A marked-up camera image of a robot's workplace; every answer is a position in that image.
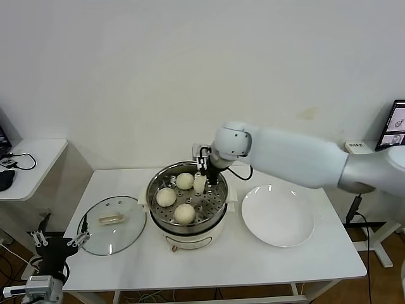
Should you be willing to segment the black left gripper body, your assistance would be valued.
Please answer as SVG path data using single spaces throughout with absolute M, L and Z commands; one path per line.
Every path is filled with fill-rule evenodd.
M 66 278 L 64 268 L 66 259 L 78 252 L 77 245 L 73 245 L 71 238 L 51 238 L 47 245 L 36 247 L 37 254 L 42 258 L 39 275 L 53 278 Z

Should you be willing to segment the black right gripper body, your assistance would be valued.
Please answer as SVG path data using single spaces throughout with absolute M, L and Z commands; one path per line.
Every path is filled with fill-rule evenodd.
M 218 168 L 212 161 L 211 158 L 207 159 L 207 169 L 206 175 L 207 177 L 217 177 L 221 172 L 221 168 Z

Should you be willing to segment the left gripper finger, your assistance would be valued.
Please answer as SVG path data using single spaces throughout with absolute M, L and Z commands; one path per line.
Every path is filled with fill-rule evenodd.
M 48 213 L 40 222 L 36 231 L 31 231 L 30 235 L 34 240 L 36 246 L 47 246 L 48 242 L 45 237 L 46 227 L 49 222 L 50 214 Z
M 90 232 L 88 231 L 87 217 L 83 216 L 79 233 L 67 243 L 71 247 L 82 247 L 90 238 Z

